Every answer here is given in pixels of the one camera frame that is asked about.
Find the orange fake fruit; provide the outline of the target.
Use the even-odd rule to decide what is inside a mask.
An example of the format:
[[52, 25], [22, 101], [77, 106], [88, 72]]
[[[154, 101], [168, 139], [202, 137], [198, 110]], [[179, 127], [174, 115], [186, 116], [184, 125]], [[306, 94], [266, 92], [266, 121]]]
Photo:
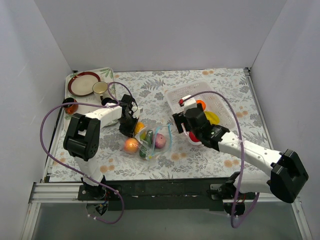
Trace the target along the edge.
[[206, 103], [202, 100], [196, 100], [197, 108], [202, 109], [203, 111], [206, 110]]

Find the red fake apple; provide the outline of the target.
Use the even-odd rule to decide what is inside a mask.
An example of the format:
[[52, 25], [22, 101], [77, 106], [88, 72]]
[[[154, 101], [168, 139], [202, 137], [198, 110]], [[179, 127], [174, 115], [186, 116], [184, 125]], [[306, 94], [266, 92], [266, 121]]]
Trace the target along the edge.
[[191, 131], [188, 133], [188, 136], [189, 136], [190, 140], [191, 140], [193, 143], [198, 143], [198, 142], [200, 142], [200, 141], [196, 138], [196, 136], [195, 136]]

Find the yellow fake lemon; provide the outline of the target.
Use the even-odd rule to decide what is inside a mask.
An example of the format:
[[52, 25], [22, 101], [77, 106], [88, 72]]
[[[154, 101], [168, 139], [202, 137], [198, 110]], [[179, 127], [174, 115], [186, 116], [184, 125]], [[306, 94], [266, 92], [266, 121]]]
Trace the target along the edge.
[[211, 125], [218, 125], [220, 123], [220, 119], [215, 113], [211, 111], [204, 111], [204, 114]]

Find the white plastic mesh basket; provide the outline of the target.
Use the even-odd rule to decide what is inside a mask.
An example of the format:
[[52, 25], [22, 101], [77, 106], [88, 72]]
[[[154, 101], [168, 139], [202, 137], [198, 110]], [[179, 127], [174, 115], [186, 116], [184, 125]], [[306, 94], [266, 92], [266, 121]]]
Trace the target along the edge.
[[[194, 81], [191, 83], [175, 86], [165, 93], [165, 98], [170, 109], [173, 112], [175, 126], [179, 133], [183, 133], [188, 142], [198, 146], [201, 142], [189, 130], [187, 121], [183, 118], [184, 108], [180, 106], [179, 101], [186, 99], [194, 94], [203, 91], [213, 91], [213, 87], [206, 81]], [[233, 117], [226, 102], [217, 94], [204, 93], [194, 96], [186, 101], [186, 106], [197, 107], [201, 106], [207, 120], [211, 124], [223, 126], [229, 130], [236, 128], [236, 121]]]

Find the green fake vegetable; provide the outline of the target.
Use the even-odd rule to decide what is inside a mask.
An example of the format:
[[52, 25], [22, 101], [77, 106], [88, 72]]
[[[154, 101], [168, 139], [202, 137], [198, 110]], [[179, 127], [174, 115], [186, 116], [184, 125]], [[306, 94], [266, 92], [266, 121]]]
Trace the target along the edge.
[[139, 151], [139, 156], [143, 159], [146, 158], [147, 153], [151, 150], [153, 146], [153, 135], [154, 132], [152, 130], [147, 130], [145, 138], [140, 138], [142, 140], [142, 145]]

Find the clear zip top bag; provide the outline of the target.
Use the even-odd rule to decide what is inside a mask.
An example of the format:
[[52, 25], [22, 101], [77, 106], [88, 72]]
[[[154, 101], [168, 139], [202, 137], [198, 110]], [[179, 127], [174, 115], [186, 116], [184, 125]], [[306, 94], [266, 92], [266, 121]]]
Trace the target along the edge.
[[146, 125], [139, 121], [133, 135], [125, 138], [122, 143], [126, 154], [139, 156], [143, 160], [156, 159], [172, 148], [172, 125]]

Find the purple fake onion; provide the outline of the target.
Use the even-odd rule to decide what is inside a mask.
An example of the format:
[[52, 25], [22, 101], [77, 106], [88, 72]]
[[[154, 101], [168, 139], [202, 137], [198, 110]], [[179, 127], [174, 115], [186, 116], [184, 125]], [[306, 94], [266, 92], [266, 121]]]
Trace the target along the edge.
[[157, 149], [162, 149], [165, 147], [166, 145], [166, 142], [167, 142], [167, 139], [166, 137], [161, 134], [161, 133], [157, 133], [155, 136], [154, 136], [154, 145]]

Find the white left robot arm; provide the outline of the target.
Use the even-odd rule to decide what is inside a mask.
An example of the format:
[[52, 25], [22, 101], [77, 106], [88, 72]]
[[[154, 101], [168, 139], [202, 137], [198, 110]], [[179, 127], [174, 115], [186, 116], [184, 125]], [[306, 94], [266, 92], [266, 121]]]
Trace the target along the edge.
[[63, 142], [63, 148], [84, 173], [81, 181], [85, 191], [95, 200], [103, 199], [107, 193], [106, 187], [101, 184], [105, 182], [105, 177], [95, 157], [101, 129], [113, 121], [118, 121], [119, 132], [132, 138], [139, 119], [139, 114], [136, 113], [139, 107], [134, 106], [136, 101], [131, 95], [123, 95], [119, 102], [109, 97], [102, 102], [103, 108], [86, 114], [73, 114]]

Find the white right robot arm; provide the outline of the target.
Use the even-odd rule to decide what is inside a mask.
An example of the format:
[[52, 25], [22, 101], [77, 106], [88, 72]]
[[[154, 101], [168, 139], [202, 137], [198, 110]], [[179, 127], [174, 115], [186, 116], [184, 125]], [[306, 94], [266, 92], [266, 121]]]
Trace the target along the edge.
[[207, 148], [230, 154], [263, 171], [262, 177], [245, 178], [232, 175], [226, 186], [227, 195], [237, 199], [245, 193], [270, 193], [285, 203], [293, 203], [309, 179], [299, 155], [259, 146], [239, 137], [228, 128], [211, 124], [202, 107], [197, 106], [173, 114], [179, 133], [192, 132]]

